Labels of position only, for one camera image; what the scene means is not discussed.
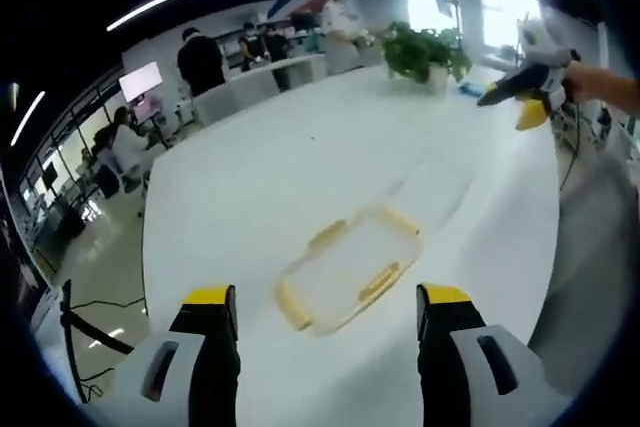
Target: human hand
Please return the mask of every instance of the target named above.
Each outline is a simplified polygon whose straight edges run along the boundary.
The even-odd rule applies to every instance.
[[[575,102],[586,102],[596,98],[596,70],[575,60],[569,64],[565,71],[565,79],[570,83],[571,93]]]

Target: green leaves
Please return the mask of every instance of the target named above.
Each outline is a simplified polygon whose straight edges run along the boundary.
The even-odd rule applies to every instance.
[[[457,29],[416,32],[406,22],[392,22],[382,34],[382,48],[391,71],[419,83],[429,80],[431,63],[446,67],[457,81],[471,68],[458,48]]]

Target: bright window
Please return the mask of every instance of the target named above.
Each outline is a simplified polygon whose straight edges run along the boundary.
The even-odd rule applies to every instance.
[[[446,15],[438,8],[436,0],[407,0],[409,9],[409,25],[413,30],[456,28],[456,9],[450,4],[441,5],[448,10],[451,15]]]
[[[484,43],[489,47],[518,43],[518,21],[540,17],[537,0],[481,0]]]

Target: floor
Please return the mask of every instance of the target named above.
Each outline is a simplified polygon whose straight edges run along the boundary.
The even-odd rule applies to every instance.
[[[191,135],[197,130],[192,128]],[[572,162],[572,152],[557,146],[558,177],[562,182]],[[571,167],[564,191],[570,190],[584,172],[581,158]],[[141,190],[119,193],[111,199],[96,201],[96,218],[69,246],[56,283],[72,281],[71,305],[94,300],[114,302],[127,307],[93,304],[75,311],[86,321],[132,346],[149,335],[149,322],[142,300],[142,219]],[[81,378],[109,369],[124,356],[112,351],[74,329],[73,346]],[[84,382],[85,394],[95,385],[107,392],[113,371]]]

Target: desk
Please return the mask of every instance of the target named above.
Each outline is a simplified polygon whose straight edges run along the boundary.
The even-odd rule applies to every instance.
[[[474,67],[473,81],[502,74]],[[468,292],[527,342],[551,277],[558,174],[549,124],[515,101],[477,108],[370,67],[242,111],[153,167],[143,265],[151,330],[191,289],[237,286],[238,425],[422,425],[415,286]],[[388,192],[395,193],[388,197]],[[296,333],[278,274],[320,229],[385,199],[422,228],[419,260],[335,334]]]
[[[276,69],[286,69],[292,89],[326,77],[322,54],[284,59],[242,72],[193,99],[199,122],[206,127],[280,94],[273,78]]]

